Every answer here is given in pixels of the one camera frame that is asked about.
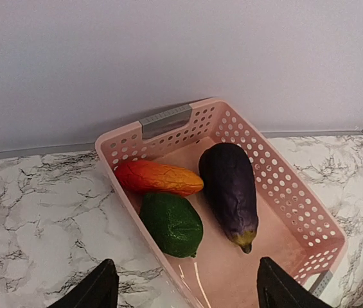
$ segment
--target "white wall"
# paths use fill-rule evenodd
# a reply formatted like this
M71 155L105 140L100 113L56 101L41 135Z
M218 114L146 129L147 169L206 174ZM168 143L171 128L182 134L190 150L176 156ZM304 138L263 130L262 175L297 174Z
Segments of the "white wall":
M363 1L0 0L0 151L209 96L261 131L363 128Z

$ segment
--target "marble countertop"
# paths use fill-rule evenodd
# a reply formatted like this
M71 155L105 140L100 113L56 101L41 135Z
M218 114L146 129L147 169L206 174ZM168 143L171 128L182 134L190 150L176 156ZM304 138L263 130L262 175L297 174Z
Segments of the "marble countertop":
M270 140L348 236L321 298L363 307L363 136ZM187 307L120 206L93 151L0 160L0 308L55 302L114 259L121 308Z

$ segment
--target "orange vegetable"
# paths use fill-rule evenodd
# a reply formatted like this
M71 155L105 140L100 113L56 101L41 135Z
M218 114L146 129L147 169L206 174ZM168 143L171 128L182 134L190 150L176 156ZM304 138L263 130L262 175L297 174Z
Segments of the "orange vegetable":
M148 160L126 162L119 165L114 173L121 186L141 194L168 192L189 196L204 186L193 171Z

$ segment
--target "wall baseboard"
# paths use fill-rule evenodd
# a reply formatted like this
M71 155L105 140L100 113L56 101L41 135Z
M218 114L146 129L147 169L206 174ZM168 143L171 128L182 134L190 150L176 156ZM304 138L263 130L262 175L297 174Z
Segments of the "wall baseboard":
M277 137L305 137L305 136L340 136L340 135L362 135L357 131L336 131L336 132L265 132L267 138ZM94 149L94 143L68 144L65 146L48 146L43 148L22 149L15 151L0 152L0 159L12 157L25 157L32 155L47 155L56 153L67 153L77 151L89 151Z

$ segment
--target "pink plastic basket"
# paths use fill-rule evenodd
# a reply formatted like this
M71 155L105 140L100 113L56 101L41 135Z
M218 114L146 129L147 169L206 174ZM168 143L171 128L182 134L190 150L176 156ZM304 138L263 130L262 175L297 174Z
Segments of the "pink plastic basket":
M189 196L204 224L196 258L163 254L138 216L141 197L125 191L114 168L148 159L198 173L204 150L215 143L241 146L254 167L260 226L249 255L221 231L202 193ZM346 251L346 238L332 215L268 140L220 99L206 99L103 134L96 150L112 185L151 250L192 307L257 307L256 272L269 256L300 284L317 277L319 296Z

